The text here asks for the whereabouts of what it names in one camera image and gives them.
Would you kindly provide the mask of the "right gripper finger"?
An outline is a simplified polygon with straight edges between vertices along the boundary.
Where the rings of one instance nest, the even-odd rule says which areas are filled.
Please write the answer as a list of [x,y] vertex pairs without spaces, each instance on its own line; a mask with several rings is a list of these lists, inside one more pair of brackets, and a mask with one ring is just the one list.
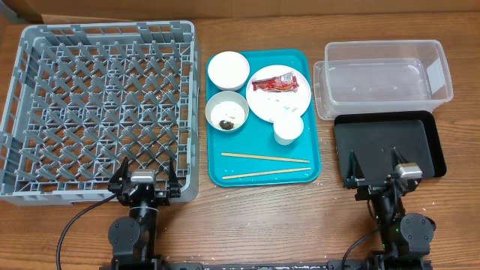
[[359,161],[354,151],[351,151],[349,153],[349,163],[348,163],[348,169],[347,169],[347,174],[345,179],[347,181],[364,181],[365,180],[361,166],[359,164]]
[[392,159],[393,172],[397,172],[405,164],[409,163],[407,159],[398,151],[396,147],[393,147],[391,149],[391,159]]

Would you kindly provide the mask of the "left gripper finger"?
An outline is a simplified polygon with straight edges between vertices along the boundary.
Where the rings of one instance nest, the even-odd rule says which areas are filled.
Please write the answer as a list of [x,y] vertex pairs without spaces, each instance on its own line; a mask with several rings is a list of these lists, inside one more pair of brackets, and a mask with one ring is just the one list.
[[174,160],[171,157],[169,159],[169,169],[168,169],[168,185],[170,187],[178,187],[179,186],[179,180],[176,175],[176,170],[174,168]]
[[129,159],[125,157],[124,160],[121,162],[120,167],[117,169],[117,171],[113,174],[111,178],[112,184],[121,183],[123,179],[126,179],[128,177],[128,162]]

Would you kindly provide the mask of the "brown food lump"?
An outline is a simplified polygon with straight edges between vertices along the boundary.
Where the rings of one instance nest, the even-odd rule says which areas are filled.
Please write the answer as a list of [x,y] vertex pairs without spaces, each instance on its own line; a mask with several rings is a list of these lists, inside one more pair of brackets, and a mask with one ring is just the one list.
[[225,131],[232,130],[235,127],[234,123],[227,120],[221,120],[218,125],[222,130],[225,130]]

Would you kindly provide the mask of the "white plastic cup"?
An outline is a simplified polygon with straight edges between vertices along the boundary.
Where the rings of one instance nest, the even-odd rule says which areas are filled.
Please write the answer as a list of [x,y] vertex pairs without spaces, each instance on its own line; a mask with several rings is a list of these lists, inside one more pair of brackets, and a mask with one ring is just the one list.
[[289,145],[301,136],[304,122],[298,115],[283,114],[273,121],[274,139],[282,146]]

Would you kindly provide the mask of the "grey bowl with rice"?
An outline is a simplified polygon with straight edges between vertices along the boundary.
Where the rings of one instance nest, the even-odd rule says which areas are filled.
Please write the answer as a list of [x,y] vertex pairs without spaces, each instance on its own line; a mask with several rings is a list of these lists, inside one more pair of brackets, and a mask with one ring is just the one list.
[[208,99],[205,107],[207,122],[216,130],[233,132],[240,129],[249,115],[249,106],[235,91],[221,91]]

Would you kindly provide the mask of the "red snack wrapper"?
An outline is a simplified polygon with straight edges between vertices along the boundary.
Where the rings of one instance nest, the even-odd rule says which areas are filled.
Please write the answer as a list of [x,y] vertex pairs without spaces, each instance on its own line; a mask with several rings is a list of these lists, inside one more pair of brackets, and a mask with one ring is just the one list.
[[296,92],[299,87],[293,72],[274,76],[268,79],[258,79],[252,82],[253,90],[264,92]]

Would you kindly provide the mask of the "white rice pile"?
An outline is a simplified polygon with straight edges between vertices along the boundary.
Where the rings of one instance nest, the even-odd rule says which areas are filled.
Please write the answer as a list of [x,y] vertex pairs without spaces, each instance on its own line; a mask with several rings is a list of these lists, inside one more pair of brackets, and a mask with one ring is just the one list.
[[221,120],[227,120],[235,124],[236,129],[240,127],[246,118],[244,109],[234,101],[223,101],[215,105],[210,113],[211,123],[218,129]]

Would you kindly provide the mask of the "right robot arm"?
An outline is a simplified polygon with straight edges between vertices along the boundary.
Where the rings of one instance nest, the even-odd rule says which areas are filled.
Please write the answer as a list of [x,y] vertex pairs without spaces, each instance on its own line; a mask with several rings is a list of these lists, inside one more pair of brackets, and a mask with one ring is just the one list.
[[[355,199],[366,201],[377,228],[354,242],[342,257],[341,269],[431,269],[424,257],[430,253],[435,222],[423,214],[405,212],[401,198],[413,192],[422,180],[417,163],[409,163],[400,152],[391,150],[396,165],[385,180],[368,181],[354,151],[349,153],[343,186],[355,189]],[[348,262],[350,253],[362,242],[379,234],[382,250],[375,251],[359,265]]]

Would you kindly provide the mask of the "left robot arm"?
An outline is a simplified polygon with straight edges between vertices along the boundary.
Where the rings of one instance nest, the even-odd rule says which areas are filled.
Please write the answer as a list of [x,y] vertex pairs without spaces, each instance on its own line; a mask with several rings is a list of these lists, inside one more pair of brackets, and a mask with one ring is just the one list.
[[181,196],[173,159],[168,162],[165,190],[157,190],[153,169],[128,173],[128,159],[113,174],[108,191],[129,208],[129,214],[115,220],[109,228],[112,245],[111,269],[167,269],[167,262],[155,254],[158,209],[170,206],[172,198]]

